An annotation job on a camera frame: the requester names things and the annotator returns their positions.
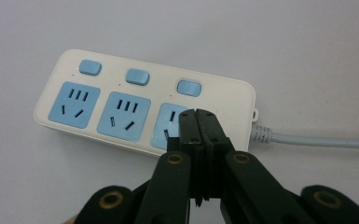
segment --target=gray background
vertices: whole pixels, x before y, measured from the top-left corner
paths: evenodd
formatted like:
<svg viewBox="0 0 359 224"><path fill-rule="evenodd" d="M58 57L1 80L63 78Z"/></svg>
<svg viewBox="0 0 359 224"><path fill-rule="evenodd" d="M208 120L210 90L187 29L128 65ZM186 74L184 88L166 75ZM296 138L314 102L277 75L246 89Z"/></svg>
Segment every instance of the gray background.
<svg viewBox="0 0 359 224"><path fill-rule="evenodd" d="M153 173L156 158L36 124L67 49L244 80L259 124L359 138L359 1L0 1L0 223L62 223L96 190ZM294 193L322 184L359 203L359 149L249 150ZM218 207L192 209L191 223L223 223Z"/></svg>

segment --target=power cord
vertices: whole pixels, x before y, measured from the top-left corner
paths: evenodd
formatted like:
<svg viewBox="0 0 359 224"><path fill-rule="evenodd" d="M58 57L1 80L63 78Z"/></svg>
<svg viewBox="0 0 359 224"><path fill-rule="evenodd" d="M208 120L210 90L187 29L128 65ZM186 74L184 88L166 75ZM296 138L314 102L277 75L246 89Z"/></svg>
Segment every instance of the power cord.
<svg viewBox="0 0 359 224"><path fill-rule="evenodd" d="M274 133L272 129L260 125L253 125L251 140L261 143L281 143L310 147L351 147L359 148L359 140L342 138L302 137L281 133Z"/></svg>

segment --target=white power strip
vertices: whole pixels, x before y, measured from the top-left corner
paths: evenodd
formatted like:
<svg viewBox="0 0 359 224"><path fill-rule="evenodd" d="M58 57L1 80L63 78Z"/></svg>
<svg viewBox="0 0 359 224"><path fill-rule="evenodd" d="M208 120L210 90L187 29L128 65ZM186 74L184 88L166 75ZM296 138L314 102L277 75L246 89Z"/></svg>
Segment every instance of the white power strip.
<svg viewBox="0 0 359 224"><path fill-rule="evenodd" d="M255 91L244 81L78 49L58 60L35 108L49 128L161 155L190 108L216 114L237 150L247 151Z"/></svg>

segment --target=blue switch button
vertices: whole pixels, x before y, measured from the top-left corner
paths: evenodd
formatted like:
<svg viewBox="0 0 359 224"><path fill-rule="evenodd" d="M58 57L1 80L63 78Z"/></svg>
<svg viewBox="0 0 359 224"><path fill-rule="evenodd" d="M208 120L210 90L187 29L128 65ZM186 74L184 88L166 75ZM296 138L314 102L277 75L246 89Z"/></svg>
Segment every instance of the blue switch button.
<svg viewBox="0 0 359 224"><path fill-rule="evenodd" d="M126 80L128 83L145 86L149 82L150 75L148 72L139 69L130 69L127 72Z"/></svg>
<svg viewBox="0 0 359 224"><path fill-rule="evenodd" d="M83 60L79 66L79 72L86 75L98 76L101 72L101 64L91 60Z"/></svg>
<svg viewBox="0 0 359 224"><path fill-rule="evenodd" d="M197 97L201 94L201 84L198 82L182 80L178 84L177 91L184 95Z"/></svg>

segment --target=outlet slot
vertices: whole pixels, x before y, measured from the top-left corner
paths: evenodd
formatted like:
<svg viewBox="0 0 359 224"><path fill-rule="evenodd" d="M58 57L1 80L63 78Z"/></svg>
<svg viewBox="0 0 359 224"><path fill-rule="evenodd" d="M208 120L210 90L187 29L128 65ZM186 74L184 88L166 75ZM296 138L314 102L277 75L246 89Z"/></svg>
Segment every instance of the outlet slot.
<svg viewBox="0 0 359 224"><path fill-rule="evenodd" d="M111 92L98 123L97 132L137 142L141 138L149 107L149 99Z"/></svg>
<svg viewBox="0 0 359 224"><path fill-rule="evenodd" d="M180 105L168 103L161 105L151 140L153 147L166 150L168 138L179 136L178 117L185 110L188 108Z"/></svg>
<svg viewBox="0 0 359 224"><path fill-rule="evenodd" d="M84 129L100 95L100 89L65 82L48 114L48 119L61 124Z"/></svg>

